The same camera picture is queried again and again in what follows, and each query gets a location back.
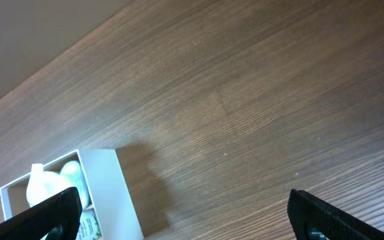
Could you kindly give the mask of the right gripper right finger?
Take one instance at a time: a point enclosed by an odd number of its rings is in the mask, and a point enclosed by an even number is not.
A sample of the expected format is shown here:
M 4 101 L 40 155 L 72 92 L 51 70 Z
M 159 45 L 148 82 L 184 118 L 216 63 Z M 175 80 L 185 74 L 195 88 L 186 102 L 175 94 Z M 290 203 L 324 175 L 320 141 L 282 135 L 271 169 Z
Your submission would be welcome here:
M 384 232 L 304 190 L 291 190 L 287 214 L 297 240 L 384 240 Z

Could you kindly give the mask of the white floral squeeze tube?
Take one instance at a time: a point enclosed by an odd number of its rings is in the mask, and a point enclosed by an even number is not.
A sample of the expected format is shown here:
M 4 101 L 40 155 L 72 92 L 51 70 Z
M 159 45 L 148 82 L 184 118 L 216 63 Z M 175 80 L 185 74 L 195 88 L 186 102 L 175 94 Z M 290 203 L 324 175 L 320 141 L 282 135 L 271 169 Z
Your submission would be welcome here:
M 75 240 L 97 240 L 101 231 L 93 210 L 82 212 L 79 220 L 79 229 Z

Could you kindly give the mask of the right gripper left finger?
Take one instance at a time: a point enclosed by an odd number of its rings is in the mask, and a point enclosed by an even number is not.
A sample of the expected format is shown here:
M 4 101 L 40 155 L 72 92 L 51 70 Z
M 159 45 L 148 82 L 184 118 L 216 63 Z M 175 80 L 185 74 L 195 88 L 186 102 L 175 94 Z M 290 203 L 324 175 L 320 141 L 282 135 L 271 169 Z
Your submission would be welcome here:
M 0 224 L 0 240 L 75 240 L 82 213 L 79 192 L 69 187 Z

